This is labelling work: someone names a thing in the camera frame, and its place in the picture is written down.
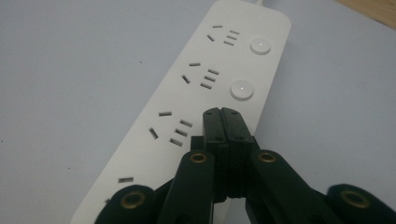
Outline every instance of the white surface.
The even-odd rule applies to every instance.
[[[272,9],[241,1],[216,2],[95,181],[71,223],[94,223],[105,201],[126,186],[157,189],[172,179],[182,156],[190,151],[191,136],[203,135],[202,116],[208,109],[237,110],[254,133],[289,31],[289,19]],[[256,36],[271,40],[274,46],[270,54],[262,57],[251,52],[249,45]],[[230,94],[231,86],[235,87],[235,81],[240,78],[253,83],[251,91],[256,89],[249,101],[235,100]],[[243,84],[248,91],[245,82],[236,84]],[[239,91],[237,97],[247,98],[245,91]],[[131,176],[133,183],[119,183],[119,178]],[[222,223],[227,205],[216,207],[215,224]]]
[[[212,3],[0,2],[2,223],[70,221]],[[292,27],[259,144],[396,209],[396,32],[330,0],[265,5]]]

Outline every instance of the socket outlet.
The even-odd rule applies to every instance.
[[[203,135],[202,114],[207,109],[239,111],[254,134],[289,30],[289,19],[272,9],[242,1],[216,2],[71,223],[94,223],[106,201],[124,187],[156,189],[172,179],[181,157],[190,150],[191,136]],[[258,38],[270,43],[269,52],[252,50]],[[214,223],[222,222],[226,208],[227,203],[215,206]]]

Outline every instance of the white cable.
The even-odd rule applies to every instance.
[[[257,0],[256,5],[263,7],[265,0]]]

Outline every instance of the outlet slot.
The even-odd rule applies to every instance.
[[[180,134],[180,135],[182,135],[182,136],[185,136],[185,137],[187,137],[187,133],[185,133],[185,132],[183,132],[183,131],[181,131],[181,130],[179,130],[179,129],[176,129],[175,130],[175,133],[178,133],[178,134]]]
[[[160,117],[172,116],[172,112],[171,112],[171,111],[160,112],[160,113],[158,114],[158,116],[160,116]]]
[[[213,70],[213,69],[208,69],[207,71],[210,72],[210,73],[212,73],[212,74],[215,74],[215,75],[219,75],[219,74],[220,74],[220,72],[215,71],[215,70]]]
[[[190,67],[196,67],[196,66],[201,66],[200,63],[190,63]]]
[[[215,82],[215,81],[216,81],[216,79],[213,78],[213,77],[207,77],[207,76],[205,76],[205,79],[206,79],[206,80],[209,80],[209,81],[212,81],[212,82]]]
[[[183,143],[182,143],[182,142],[179,142],[179,141],[177,141],[176,139],[173,139],[173,138],[171,138],[171,139],[169,140],[169,142],[171,142],[171,143],[177,145],[178,147],[182,147],[182,146],[183,146]]]
[[[224,44],[227,44],[227,45],[233,46],[233,43],[231,43],[231,42],[228,42],[228,41],[224,41]]]
[[[190,122],[188,122],[188,121],[186,121],[184,119],[181,119],[180,123],[185,125],[185,126],[187,126],[187,127],[189,127],[189,128],[192,127],[192,123],[190,123]]]
[[[230,35],[227,35],[227,38],[232,39],[232,40],[236,40],[236,37],[233,37],[233,36],[230,36]]]
[[[231,30],[230,33],[231,33],[231,34],[235,34],[235,35],[239,35],[239,32],[236,32],[236,31],[234,31],[234,30]]]
[[[186,76],[181,76],[187,84],[190,84],[190,80]]]
[[[125,177],[125,178],[119,178],[119,183],[129,183],[129,182],[134,182],[134,177]]]
[[[158,134],[154,131],[153,128],[148,129],[154,139],[158,138]]]
[[[209,86],[209,85],[205,84],[204,82],[201,82],[201,86],[212,90],[212,86]]]
[[[209,38],[212,42],[215,41],[215,38],[213,38],[211,35],[207,35],[207,38]]]

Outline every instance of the brass rivet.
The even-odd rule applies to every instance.
[[[190,156],[190,161],[201,163],[207,161],[207,156],[204,153],[194,153]]]
[[[133,191],[125,194],[121,199],[121,206],[126,209],[135,209],[146,200],[144,193]]]
[[[358,208],[367,208],[370,201],[356,191],[345,189],[341,191],[341,197],[347,203]]]
[[[259,155],[259,160],[264,162],[274,162],[276,161],[276,157],[269,152],[262,152]]]

